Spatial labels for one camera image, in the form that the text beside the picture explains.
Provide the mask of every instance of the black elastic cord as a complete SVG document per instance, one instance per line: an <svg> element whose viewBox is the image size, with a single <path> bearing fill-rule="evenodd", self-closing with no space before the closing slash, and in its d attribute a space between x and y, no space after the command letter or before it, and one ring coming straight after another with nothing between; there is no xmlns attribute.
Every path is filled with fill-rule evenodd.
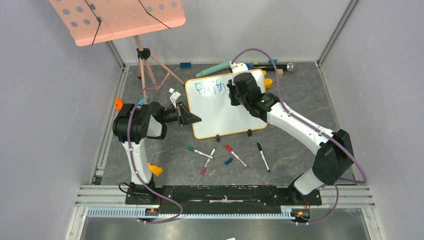
<svg viewBox="0 0 424 240"><path fill-rule="evenodd" d="M152 14L150 14L150 12L147 11L147 9L145 8L145 6L143 5L143 3L138 0L138 2L141 4L141 6L143 7L143 9L145 10L145 12L150 15L150 17L156 19L159 23L163 24L165 27L167 27L168 29L171 29L169 26L167 26L165 23L161 22L161 20L157 19L155 16L153 16Z"/></svg>
<svg viewBox="0 0 424 240"><path fill-rule="evenodd" d="M87 6L90 8L91 12L94 14L95 19L98 21L97 31L95 31L95 35L94 35L94 38L93 38L93 42L91 43L91 45L93 45L93 44L94 44L94 41L96 40L97 33L99 32L100 24L101 24L102 22L100 21L99 17L95 14L94 10L93 10L93 9L92 9L92 7L90 6L90 4L87 2L87 0L84 0L84 1L85 1L85 3L87 4Z"/></svg>
<svg viewBox="0 0 424 240"><path fill-rule="evenodd" d="M121 184L124 184L124 185L126 185L127 187L130 187L130 185L129 185L128 183L126 183L126 182L121 182L120 184L118 184L118 188L119 188L119 190L120 190L121 192L123 192L124 194L127 194L128 192L127 192L127 191L124 191L124 190L121 188Z"/></svg>

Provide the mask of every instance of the gray floor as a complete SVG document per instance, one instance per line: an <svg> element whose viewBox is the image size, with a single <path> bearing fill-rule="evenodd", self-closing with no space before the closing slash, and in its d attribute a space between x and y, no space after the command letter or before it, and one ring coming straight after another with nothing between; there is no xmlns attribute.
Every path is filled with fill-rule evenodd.
<svg viewBox="0 0 424 240"><path fill-rule="evenodd" d="M191 68L180 68L179 65L168 67L186 81L195 78L196 73L210 66L213 64L197 64ZM161 82L167 72L158 65L152 66L152 69L156 80ZM132 66L128 72L122 97L126 103L135 103L142 88L137 75L137 67ZM275 80L275 73L268 72L266 78ZM175 78L170 77L166 85L179 91L181 97L178 100L187 103L186 91ZM284 101L292 109L325 128L336 130L332 109L315 63L295 63L295 72L286 72L280 87ZM275 81L268 92L278 95ZM148 95L150 101L157 101L166 107L170 105L170 94L165 89L149 90ZM164 169L159 177L155 177L157 185L288 185L301 173L307 171L315 158L306 146L272 125L254 131L252 137L248 137L246 133L238 133L223 136L221 142L217 142L214 138L196 139L193 128L189 125L180 127L175 123L168 123L167 127L168 131L164 140L148 139L145 145L149 162ZM256 143L262 145L271 172L267 172ZM242 167L237 161L229 165L223 163L232 157L224 147L226 144L229 144L245 160L249 168ZM205 164L205 157L188 151L187 146L193 146L205 153L216 148L214 154L216 158L211 161L204 176L200 177L200 171ZM118 138L114 137L101 184L129 183L130 175L127 155ZM344 177L352 178L350 170Z"/></svg>
<svg viewBox="0 0 424 240"><path fill-rule="evenodd" d="M313 209L312 219L326 209ZM143 225L135 219L88 217L82 240L369 240L360 209L337 209L327 220L295 226L289 220L271 219L179 219Z"/></svg>

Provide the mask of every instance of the wooden block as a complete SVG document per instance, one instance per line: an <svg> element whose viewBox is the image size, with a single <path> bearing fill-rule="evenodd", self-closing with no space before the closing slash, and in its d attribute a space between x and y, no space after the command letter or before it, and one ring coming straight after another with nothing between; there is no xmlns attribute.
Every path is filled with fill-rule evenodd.
<svg viewBox="0 0 424 240"><path fill-rule="evenodd" d="M283 70L282 69L278 69L278 77L279 78L282 78L283 77L283 74L284 74Z"/></svg>

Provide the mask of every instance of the pink perforated panel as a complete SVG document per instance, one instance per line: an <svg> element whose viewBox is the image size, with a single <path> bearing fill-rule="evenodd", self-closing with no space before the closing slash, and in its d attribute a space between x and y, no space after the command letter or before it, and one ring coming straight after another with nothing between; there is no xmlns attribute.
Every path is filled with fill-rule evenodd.
<svg viewBox="0 0 424 240"><path fill-rule="evenodd" d="M84 0L50 0L75 39L85 46L139 34L178 27L186 22L181 0L87 0L101 18L99 26L92 9Z"/></svg>

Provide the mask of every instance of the black clip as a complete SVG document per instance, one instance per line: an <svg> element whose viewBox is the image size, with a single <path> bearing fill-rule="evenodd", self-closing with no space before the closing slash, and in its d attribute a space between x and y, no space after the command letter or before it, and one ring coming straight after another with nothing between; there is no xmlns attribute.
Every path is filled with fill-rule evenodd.
<svg viewBox="0 0 424 240"><path fill-rule="evenodd" d="M143 60L146 60L146 59L148 59L149 57L150 57L150 49L149 48L144 48L143 47L143 51L140 51L138 48L137 48L137 57L139 58L139 59L143 59Z"/></svg>

